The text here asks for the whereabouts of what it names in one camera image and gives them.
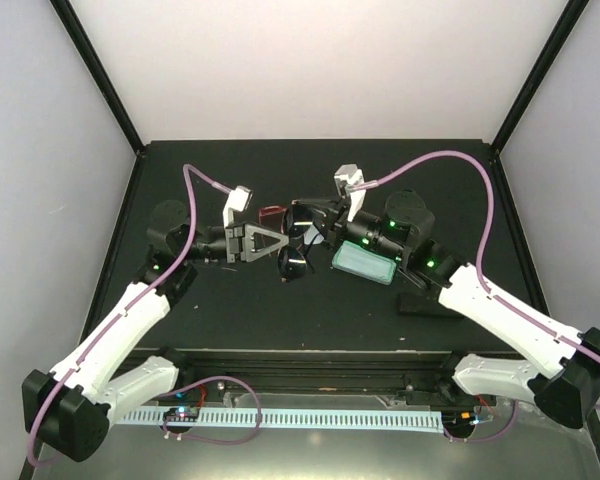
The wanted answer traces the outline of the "black round sunglasses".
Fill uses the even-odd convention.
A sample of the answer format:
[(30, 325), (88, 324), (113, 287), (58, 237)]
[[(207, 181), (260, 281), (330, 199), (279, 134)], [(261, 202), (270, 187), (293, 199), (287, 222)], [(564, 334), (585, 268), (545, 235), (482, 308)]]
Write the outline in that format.
[(289, 244), (282, 247), (277, 256), (278, 272), (285, 283), (299, 280), (307, 273), (315, 273), (315, 267), (309, 258), (313, 246), (303, 243), (303, 236), (314, 220), (319, 220), (316, 211), (293, 210), (291, 206), (287, 208), (283, 234), (289, 237)]

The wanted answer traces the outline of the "green lined glasses case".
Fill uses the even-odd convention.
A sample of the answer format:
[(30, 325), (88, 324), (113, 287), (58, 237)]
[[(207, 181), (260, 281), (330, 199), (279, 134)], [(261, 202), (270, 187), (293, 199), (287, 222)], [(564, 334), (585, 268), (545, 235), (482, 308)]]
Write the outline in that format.
[(332, 258), (331, 265), (334, 269), (381, 285), (390, 285), (396, 271), (396, 263), (393, 260), (349, 241), (341, 244)]

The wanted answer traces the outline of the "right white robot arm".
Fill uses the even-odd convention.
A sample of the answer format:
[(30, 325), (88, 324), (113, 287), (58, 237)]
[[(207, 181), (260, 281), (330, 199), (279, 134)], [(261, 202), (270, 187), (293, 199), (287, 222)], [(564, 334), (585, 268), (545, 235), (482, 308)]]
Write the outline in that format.
[(467, 354), (434, 379), (437, 396), (456, 403), (494, 395), (535, 405), (571, 429), (584, 426), (600, 398), (600, 330), (582, 332), (535, 310), (480, 276), (431, 237), (435, 217), (413, 191), (392, 194), (384, 212), (361, 210), (363, 193), (301, 199), (281, 230), (306, 246), (334, 249), (334, 268), (388, 285), (403, 274), (428, 299), (472, 320), (512, 347), (518, 360)]

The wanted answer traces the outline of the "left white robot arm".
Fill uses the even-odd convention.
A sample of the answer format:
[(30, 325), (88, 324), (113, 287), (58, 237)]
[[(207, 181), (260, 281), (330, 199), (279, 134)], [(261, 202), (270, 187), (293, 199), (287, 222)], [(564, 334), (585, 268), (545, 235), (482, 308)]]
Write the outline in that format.
[(147, 229), (149, 251), (124, 294), (91, 334), (49, 372), (23, 380), (25, 429), (64, 456), (82, 462), (110, 428), (153, 397), (187, 397), (193, 372), (166, 349), (132, 371), (115, 373), (145, 334), (183, 298), (197, 276), (196, 262), (251, 263), (286, 246), (288, 236), (254, 222), (200, 228), (195, 210), (175, 200), (159, 204)]

